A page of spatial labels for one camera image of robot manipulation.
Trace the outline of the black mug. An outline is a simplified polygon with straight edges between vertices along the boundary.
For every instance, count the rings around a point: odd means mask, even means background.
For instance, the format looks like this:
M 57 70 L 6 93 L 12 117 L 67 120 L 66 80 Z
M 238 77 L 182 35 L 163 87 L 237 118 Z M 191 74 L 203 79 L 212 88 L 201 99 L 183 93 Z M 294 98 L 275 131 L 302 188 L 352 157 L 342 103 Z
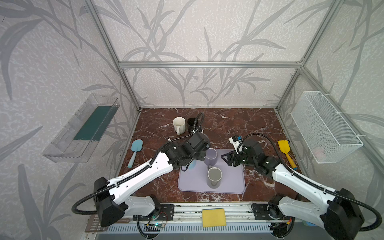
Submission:
M 195 120 L 196 118 L 189 118 L 187 120 L 188 133 L 192 133 L 195 130 Z

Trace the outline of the lavender mug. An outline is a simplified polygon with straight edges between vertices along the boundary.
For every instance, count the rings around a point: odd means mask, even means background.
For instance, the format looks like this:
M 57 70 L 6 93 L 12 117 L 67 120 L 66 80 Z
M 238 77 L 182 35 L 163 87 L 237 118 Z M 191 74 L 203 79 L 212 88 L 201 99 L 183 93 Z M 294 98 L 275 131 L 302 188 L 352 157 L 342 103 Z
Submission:
M 213 167 L 217 163 L 217 161 L 218 161 L 218 153 L 216 149 L 209 148 L 206 151 L 206 157 L 205 157 L 204 163 L 209 167 Z

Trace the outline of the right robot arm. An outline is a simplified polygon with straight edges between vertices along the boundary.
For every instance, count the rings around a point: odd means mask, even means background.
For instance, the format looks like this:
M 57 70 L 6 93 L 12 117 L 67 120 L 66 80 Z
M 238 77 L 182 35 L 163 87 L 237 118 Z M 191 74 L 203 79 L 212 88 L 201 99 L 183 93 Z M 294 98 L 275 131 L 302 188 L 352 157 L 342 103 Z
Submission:
M 281 213 L 323 228 L 335 240 L 353 240 L 359 232 L 377 229 L 383 221 L 373 207 L 355 199 L 342 188 L 339 191 L 321 185 L 288 167 L 280 155 L 266 156 L 260 144 L 233 136 L 229 142 L 234 150 L 222 155 L 230 167 L 246 165 L 259 174 L 283 184 L 306 198 L 306 202 L 276 196 L 269 202 L 271 214 Z

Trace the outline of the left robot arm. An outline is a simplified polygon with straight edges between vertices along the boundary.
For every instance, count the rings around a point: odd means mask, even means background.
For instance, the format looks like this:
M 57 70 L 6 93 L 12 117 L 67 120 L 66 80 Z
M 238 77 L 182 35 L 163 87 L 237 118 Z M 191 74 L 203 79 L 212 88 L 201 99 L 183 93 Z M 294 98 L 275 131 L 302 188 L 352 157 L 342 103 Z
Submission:
M 98 215 L 101 227 L 108 227 L 124 216 L 152 216 L 161 210 L 155 197 L 135 197 L 133 194 L 175 169 L 187 171 L 193 161 L 203 161 L 211 143 L 202 132 L 205 114 L 199 113 L 191 134 L 169 139 L 154 156 L 119 177 L 107 180 L 99 178 L 94 183 L 94 192 L 72 206 L 77 215 Z

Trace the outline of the white faceted mug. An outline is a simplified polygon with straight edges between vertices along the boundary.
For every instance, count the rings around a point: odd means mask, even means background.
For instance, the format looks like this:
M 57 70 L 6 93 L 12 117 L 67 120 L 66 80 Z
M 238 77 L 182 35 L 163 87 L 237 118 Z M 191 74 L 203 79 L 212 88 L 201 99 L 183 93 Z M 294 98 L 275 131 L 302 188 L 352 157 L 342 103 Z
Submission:
M 186 131 L 186 120 L 183 117 L 176 117 L 173 119 L 173 126 L 177 135 L 182 135 Z

